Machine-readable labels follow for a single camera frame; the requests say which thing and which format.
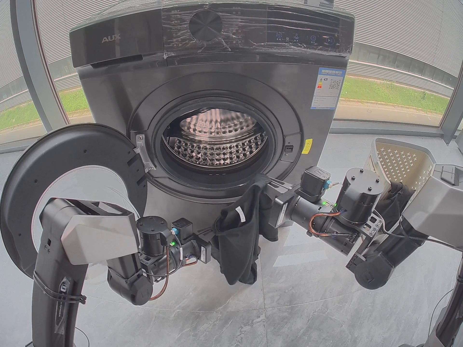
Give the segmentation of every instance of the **control panel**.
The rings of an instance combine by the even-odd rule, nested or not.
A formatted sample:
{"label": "control panel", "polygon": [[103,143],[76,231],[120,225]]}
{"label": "control panel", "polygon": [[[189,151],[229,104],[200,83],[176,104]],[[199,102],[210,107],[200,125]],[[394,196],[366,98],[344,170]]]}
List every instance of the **control panel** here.
{"label": "control panel", "polygon": [[353,29],[352,17],[310,7],[217,3],[163,9],[164,48],[171,54],[253,48],[350,54]]}
{"label": "control panel", "polygon": [[340,19],[324,13],[270,7],[267,10],[267,43],[331,49],[340,47]]}
{"label": "control panel", "polygon": [[352,52],[355,19],[349,13],[291,1],[286,5],[230,1],[157,5],[78,27],[69,34],[74,66],[142,60],[154,54],[169,65],[169,58],[175,57],[208,61],[199,56],[207,53],[284,52],[300,57],[330,52],[348,57]]}

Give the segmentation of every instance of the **orange wire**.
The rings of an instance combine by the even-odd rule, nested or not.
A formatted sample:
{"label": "orange wire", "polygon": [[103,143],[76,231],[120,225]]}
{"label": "orange wire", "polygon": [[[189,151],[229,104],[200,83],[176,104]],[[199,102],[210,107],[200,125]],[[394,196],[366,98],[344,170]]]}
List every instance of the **orange wire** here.
{"label": "orange wire", "polygon": [[324,216],[324,217],[330,217],[330,216],[338,216],[340,215],[341,212],[335,212],[335,213],[316,213],[315,215],[313,215],[311,218],[310,218],[310,221],[309,221],[309,231],[312,233],[312,234],[315,234],[315,235],[319,235],[319,236],[330,236],[330,234],[325,234],[325,233],[318,233],[316,232],[312,225],[313,225],[313,221],[316,217],[319,217],[319,216]]}
{"label": "orange wire", "polygon": [[195,262],[187,263],[187,264],[184,265],[183,267],[186,267],[186,266],[193,266],[193,265],[195,265],[195,264],[197,264],[197,263],[198,263],[198,259],[196,259]]}
{"label": "orange wire", "polygon": [[166,247],[166,256],[167,256],[166,258],[166,274],[167,274],[166,281],[164,282],[164,286],[161,289],[161,291],[155,296],[151,297],[150,301],[154,301],[155,299],[158,299],[160,296],[164,294],[164,292],[167,289],[167,282],[169,281],[169,246]]}

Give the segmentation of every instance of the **qr code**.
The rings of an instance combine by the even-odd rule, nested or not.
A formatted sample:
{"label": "qr code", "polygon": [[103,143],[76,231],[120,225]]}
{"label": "qr code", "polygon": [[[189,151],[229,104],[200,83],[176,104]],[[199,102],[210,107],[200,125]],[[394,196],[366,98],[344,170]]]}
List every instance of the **qr code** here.
{"label": "qr code", "polygon": [[340,87],[341,87],[341,79],[338,79],[338,78],[330,79],[330,85],[328,86],[328,89],[339,90]]}

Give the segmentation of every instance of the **open door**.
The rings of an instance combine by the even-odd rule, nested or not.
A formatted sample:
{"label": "open door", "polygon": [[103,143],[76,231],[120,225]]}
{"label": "open door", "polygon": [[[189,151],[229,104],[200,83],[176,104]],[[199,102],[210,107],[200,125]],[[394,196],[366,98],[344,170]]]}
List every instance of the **open door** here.
{"label": "open door", "polygon": [[22,154],[7,178],[0,202],[3,243],[22,272],[32,278],[40,243],[36,239],[41,232],[38,216],[51,194],[113,200],[109,203],[143,215],[148,183],[134,149],[115,129],[76,124],[45,135]]}

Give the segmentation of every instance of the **front-loading washing machine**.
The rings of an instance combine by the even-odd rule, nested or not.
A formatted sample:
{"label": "front-loading washing machine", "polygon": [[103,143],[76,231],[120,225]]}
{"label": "front-loading washing machine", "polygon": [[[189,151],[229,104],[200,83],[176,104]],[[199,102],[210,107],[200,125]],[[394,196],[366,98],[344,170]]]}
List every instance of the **front-loading washing machine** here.
{"label": "front-loading washing machine", "polygon": [[70,43],[95,121],[142,157],[145,214],[202,228],[256,173],[317,164],[354,23],[322,0],[125,0]]}
{"label": "front-loading washing machine", "polygon": [[98,124],[54,130],[3,188],[0,231],[33,277],[54,197],[119,205],[194,230],[264,173],[316,165],[355,20],[321,0],[125,0],[70,33]]}

